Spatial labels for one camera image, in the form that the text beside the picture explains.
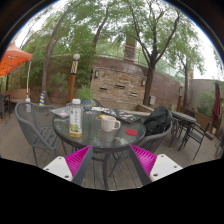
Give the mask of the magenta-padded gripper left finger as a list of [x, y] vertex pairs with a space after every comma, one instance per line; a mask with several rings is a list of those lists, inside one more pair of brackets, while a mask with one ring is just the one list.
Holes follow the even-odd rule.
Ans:
[[44, 167], [44, 170], [76, 185], [81, 185], [92, 156], [93, 148], [89, 145], [67, 157], [58, 156]]

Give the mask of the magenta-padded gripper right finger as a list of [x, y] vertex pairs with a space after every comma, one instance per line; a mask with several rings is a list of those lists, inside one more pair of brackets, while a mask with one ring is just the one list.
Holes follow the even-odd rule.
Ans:
[[129, 155], [143, 186], [182, 169], [165, 154], [155, 155], [138, 146], [129, 146]]

